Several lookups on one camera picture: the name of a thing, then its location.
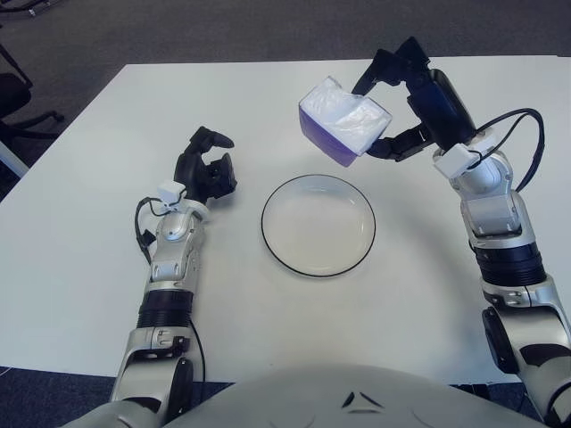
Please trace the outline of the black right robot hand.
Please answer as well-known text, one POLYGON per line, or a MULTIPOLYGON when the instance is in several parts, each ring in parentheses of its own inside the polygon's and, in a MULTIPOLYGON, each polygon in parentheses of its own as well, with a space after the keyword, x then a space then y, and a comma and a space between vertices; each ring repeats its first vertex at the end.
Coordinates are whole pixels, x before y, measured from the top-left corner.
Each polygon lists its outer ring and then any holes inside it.
POLYGON ((372 63, 352 89, 367 95, 374 86, 406 86, 407 103, 419 123, 395 137, 377 139, 367 154, 378 159, 404 161, 430 144, 448 151, 470 141, 476 126, 447 76, 428 67, 430 60, 415 37, 409 37, 393 53, 379 49, 372 63))

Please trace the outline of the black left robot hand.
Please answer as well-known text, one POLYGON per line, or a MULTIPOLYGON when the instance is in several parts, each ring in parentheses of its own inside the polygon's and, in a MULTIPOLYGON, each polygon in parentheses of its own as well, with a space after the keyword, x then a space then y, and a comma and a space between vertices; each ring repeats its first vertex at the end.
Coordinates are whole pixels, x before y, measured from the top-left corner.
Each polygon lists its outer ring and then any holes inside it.
POLYGON ((202 204, 235 191, 237 181, 229 153, 209 164, 203 155, 212 147, 230 149, 234 142, 227 136, 206 127, 199 127, 191 136, 188 147, 178 156, 174 181, 185 186, 188 200, 202 204))

